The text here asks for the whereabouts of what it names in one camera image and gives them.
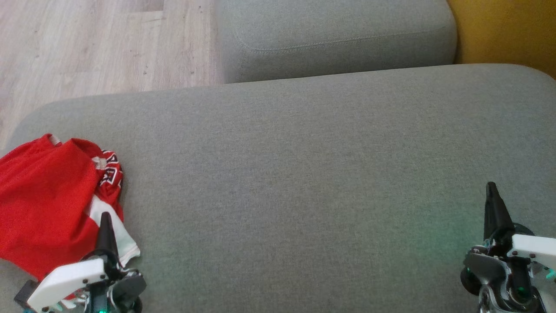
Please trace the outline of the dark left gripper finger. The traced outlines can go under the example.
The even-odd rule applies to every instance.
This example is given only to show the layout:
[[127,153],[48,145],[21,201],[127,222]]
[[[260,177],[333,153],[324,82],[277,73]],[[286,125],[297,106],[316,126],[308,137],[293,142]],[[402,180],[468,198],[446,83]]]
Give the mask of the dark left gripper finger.
[[113,221],[109,212],[101,214],[94,255],[103,260],[105,273],[109,279],[121,278],[119,252],[113,229]]

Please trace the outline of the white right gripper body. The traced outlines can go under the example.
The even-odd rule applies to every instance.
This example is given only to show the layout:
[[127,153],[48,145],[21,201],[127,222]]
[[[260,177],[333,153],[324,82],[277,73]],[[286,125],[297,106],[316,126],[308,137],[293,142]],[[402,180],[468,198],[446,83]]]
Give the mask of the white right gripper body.
[[460,281],[478,297],[479,313],[553,313],[555,297],[534,283],[536,274],[555,279],[555,240],[513,234],[486,239],[464,258]]

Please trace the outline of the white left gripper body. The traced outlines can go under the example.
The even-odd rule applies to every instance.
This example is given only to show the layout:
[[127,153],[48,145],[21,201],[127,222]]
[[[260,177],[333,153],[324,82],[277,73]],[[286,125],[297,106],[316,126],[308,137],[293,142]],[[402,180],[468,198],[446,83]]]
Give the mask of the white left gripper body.
[[25,313],[141,313],[146,281],[109,256],[59,266],[38,283],[28,280],[14,297]]

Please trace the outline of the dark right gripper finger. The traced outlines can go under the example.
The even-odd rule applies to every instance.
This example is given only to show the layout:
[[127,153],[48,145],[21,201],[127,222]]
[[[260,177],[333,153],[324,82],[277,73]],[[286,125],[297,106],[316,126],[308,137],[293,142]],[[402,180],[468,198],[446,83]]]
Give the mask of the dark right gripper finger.
[[484,205],[484,243],[495,251],[509,251],[512,236],[516,233],[514,222],[494,182],[487,182]]

